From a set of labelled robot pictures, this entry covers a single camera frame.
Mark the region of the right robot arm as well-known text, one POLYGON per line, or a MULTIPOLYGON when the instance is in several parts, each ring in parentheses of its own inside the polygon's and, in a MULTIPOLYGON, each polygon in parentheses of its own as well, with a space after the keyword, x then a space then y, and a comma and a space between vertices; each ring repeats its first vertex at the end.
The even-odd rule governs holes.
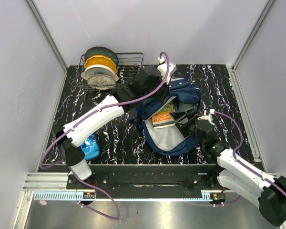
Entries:
POLYGON ((170 115, 181 134, 192 137, 207 163, 214 165, 207 177, 208 186, 234 191, 254 204, 270 224, 280 227, 286 221, 286 177, 260 170, 219 140, 213 123, 213 115, 218 113, 210 109, 200 116, 193 108, 170 115))

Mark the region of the navy blue student backpack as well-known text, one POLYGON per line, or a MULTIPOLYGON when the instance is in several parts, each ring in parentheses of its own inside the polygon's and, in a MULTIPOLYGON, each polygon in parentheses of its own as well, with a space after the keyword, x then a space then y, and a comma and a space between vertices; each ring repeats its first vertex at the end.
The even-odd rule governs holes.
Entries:
POLYGON ((155 128, 152 124, 152 116, 170 102, 177 112, 198 109, 201 90, 189 77, 174 78, 169 85, 169 94, 163 102, 148 99, 136 107, 137 122, 143 128, 145 139, 152 150, 164 156, 179 156, 197 146, 196 141, 190 136, 184 137, 175 125, 155 128))

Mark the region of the orange treehouse book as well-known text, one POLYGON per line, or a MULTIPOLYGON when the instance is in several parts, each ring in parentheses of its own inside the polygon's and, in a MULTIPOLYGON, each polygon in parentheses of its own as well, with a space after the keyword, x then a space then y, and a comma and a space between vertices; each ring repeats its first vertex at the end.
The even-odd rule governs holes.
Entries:
POLYGON ((175 124, 170 113, 175 112, 174 102, 168 102, 158 113, 152 116, 152 125, 155 129, 171 127, 175 124))

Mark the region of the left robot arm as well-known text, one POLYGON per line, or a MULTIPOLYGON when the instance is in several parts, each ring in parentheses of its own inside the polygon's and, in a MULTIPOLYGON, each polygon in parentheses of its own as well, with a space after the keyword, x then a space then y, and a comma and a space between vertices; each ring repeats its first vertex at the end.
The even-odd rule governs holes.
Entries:
POLYGON ((77 176, 77 184, 84 189, 93 185, 92 171, 80 146, 98 129, 133 109, 139 102, 162 96, 169 82, 168 70, 145 67, 133 78, 116 85, 97 106, 75 121, 58 128, 54 144, 62 148, 67 166, 77 176))

